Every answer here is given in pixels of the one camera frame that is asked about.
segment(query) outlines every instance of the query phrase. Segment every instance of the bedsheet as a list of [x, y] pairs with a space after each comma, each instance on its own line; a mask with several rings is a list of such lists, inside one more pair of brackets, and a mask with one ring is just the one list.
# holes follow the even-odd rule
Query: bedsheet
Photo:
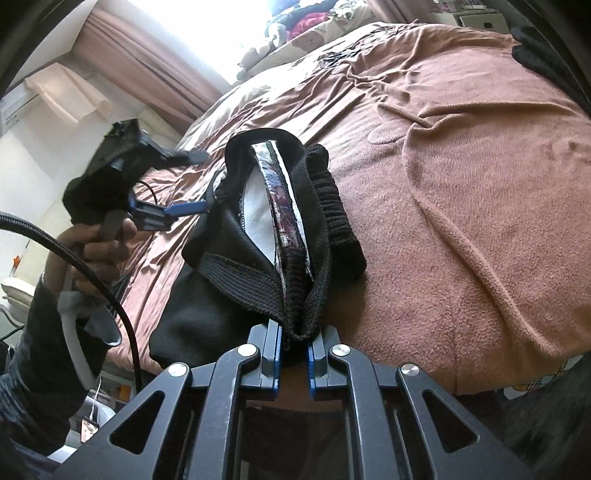
[[[285, 66], [286, 80], [206, 136], [202, 168], [150, 172], [161, 203], [198, 198], [228, 139], [284, 128], [322, 143], [366, 277], [323, 321], [388, 365], [456, 394], [523, 384], [591, 346], [591, 121], [511, 58], [508, 35], [372, 24]], [[123, 305], [142, 366], [198, 218], [138, 244]], [[109, 356], [131, 365], [124, 344]]]

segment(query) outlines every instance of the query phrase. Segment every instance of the metal screw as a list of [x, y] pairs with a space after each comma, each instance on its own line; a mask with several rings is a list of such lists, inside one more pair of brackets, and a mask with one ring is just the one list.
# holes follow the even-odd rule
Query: metal screw
[[421, 371], [421, 369], [415, 364], [404, 364], [400, 367], [400, 370], [402, 370], [402, 373], [408, 377], [416, 377]]
[[338, 343], [330, 350], [336, 356], [347, 356], [351, 353], [351, 348], [349, 347], [349, 345], [345, 345], [344, 343]]
[[168, 367], [168, 374], [171, 377], [182, 377], [187, 373], [188, 367], [185, 364], [172, 364]]
[[245, 343], [238, 347], [238, 354], [242, 356], [253, 356], [256, 353], [256, 345]]

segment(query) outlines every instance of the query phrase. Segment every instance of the bright window light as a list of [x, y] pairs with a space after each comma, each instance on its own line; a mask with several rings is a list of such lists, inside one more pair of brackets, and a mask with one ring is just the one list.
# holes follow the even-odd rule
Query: bright window light
[[230, 84], [244, 49], [260, 45], [266, 0], [129, 0], [155, 18]]

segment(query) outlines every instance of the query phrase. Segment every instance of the orange object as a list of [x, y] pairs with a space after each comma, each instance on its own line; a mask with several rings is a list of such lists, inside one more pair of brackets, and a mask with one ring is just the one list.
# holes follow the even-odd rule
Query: orange object
[[121, 385], [119, 399], [122, 401], [129, 401], [131, 399], [131, 387], [129, 385]]

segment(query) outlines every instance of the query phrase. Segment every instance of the gray sleeve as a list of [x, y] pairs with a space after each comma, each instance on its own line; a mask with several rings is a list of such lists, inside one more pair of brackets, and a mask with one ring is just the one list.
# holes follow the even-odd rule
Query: gray sleeve
[[[78, 327], [80, 344], [95, 374], [108, 346]], [[39, 283], [8, 372], [0, 377], [0, 417], [13, 442], [42, 455], [64, 445], [69, 418], [87, 392], [80, 385], [61, 330], [56, 302]]]

